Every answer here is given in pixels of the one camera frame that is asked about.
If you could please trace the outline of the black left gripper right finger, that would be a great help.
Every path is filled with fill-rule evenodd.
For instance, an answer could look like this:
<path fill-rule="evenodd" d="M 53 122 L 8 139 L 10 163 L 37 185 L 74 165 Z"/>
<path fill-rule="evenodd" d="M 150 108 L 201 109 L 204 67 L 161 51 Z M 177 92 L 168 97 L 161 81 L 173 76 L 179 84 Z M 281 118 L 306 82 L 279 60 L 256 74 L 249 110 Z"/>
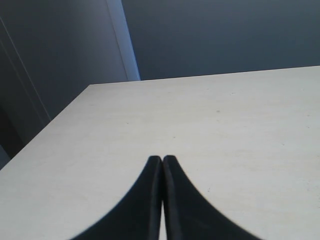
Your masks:
<path fill-rule="evenodd" d="M 213 207 L 189 180 L 177 158 L 163 162 L 168 240 L 251 240 L 253 235 Z"/>

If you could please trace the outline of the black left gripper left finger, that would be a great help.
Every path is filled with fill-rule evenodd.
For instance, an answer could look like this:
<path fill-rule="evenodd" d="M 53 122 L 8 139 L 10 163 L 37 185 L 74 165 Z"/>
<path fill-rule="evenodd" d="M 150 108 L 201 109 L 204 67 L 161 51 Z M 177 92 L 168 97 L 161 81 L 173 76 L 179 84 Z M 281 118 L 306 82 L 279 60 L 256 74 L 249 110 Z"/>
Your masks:
<path fill-rule="evenodd" d="M 158 240 L 163 199 L 163 164 L 150 156 L 126 195 L 75 240 Z"/>

